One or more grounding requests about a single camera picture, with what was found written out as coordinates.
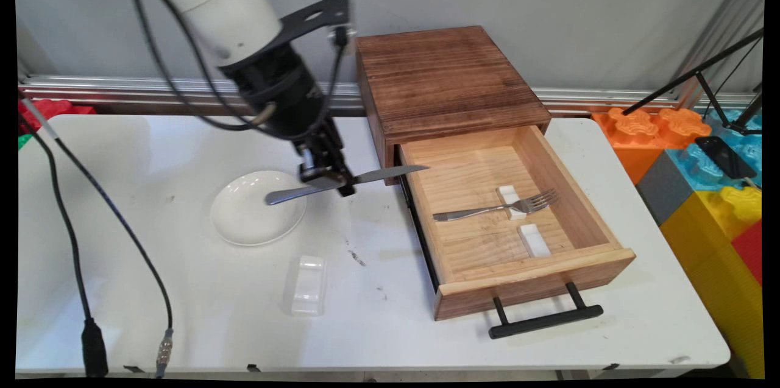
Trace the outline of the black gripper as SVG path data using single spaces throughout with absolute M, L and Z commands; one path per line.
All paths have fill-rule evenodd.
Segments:
M 334 172 L 343 182 L 337 189 L 340 196 L 353 196 L 355 177 L 342 154 L 342 138 L 330 113 L 339 71 L 337 53 L 328 92 L 323 92 L 290 44 L 220 67 L 220 72 L 237 86 L 246 105 L 261 117 L 261 121 L 245 121 L 236 115 L 239 124 L 223 124 L 222 128 L 231 132 L 256 130 L 293 142 L 302 157 L 301 182 L 315 188 L 332 188 Z

